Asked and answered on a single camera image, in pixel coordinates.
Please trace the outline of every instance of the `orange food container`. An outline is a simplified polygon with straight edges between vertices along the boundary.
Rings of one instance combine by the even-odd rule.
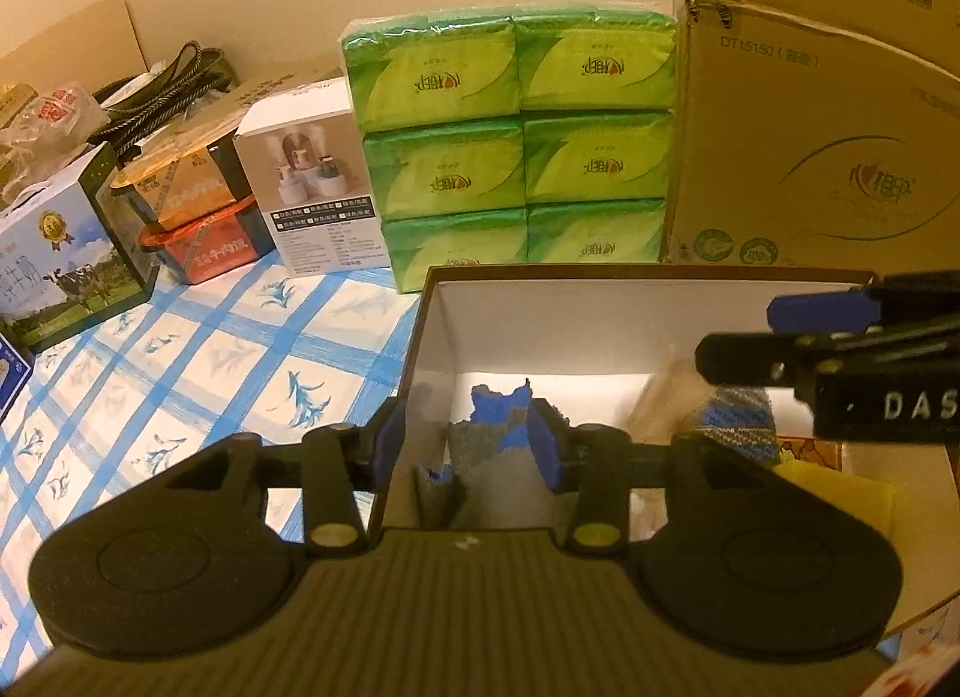
[[[250,264],[275,248],[253,196],[172,232],[150,224],[140,232],[139,243],[191,285]]]

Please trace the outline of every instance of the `stack of tissue packs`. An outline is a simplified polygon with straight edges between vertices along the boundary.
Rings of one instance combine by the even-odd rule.
[[[579,114],[523,124],[527,203],[666,196],[669,112]]]
[[[525,209],[470,212],[383,224],[397,291],[419,291],[427,270],[527,260]]]
[[[539,264],[656,262],[664,201],[531,207],[527,260]]]
[[[353,23],[341,44],[365,133],[520,109],[517,41],[507,15]]]
[[[386,221],[524,203],[523,130],[512,118],[372,134],[364,154]]]
[[[522,109],[670,109],[676,21],[648,11],[526,12],[514,18]]]
[[[673,18],[603,8],[350,24],[344,67],[397,289],[421,289],[431,266],[656,261],[675,41]]]

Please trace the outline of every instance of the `yellow item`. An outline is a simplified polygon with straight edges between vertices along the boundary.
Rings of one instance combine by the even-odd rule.
[[[894,486],[811,464],[786,462],[774,467],[781,478],[818,496],[833,507],[870,524],[889,539],[894,515]]]

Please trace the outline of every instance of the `black rope handle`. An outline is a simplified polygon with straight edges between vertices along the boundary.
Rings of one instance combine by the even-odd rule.
[[[181,68],[188,51],[193,51],[193,58]],[[94,133],[89,141],[91,144],[109,142],[117,154],[121,165],[136,158],[139,148],[136,143],[145,136],[153,133],[157,128],[186,110],[190,104],[211,90],[226,91],[233,82],[232,73],[221,67],[224,62],[224,53],[216,48],[203,48],[197,42],[187,42],[173,64],[160,75],[165,77],[157,88],[141,88],[133,94],[147,91],[150,93],[147,101],[141,104],[124,107],[120,101],[117,107],[109,109],[112,120]],[[107,88],[102,88],[95,98],[109,97],[108,91],[122,87],[122,82],[114,82]]]

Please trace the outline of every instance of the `checkered tablecloth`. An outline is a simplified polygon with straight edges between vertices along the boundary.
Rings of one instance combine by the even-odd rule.
[[[238,431],[299,441],[365,422],[395,390],[416,296],[387,270],[290,280],[275,254],[150,304],[37,357],[0,428],[0,686],[49,647],[27,568],[56,527]],[[301,537],[297,491],[268,523]]]

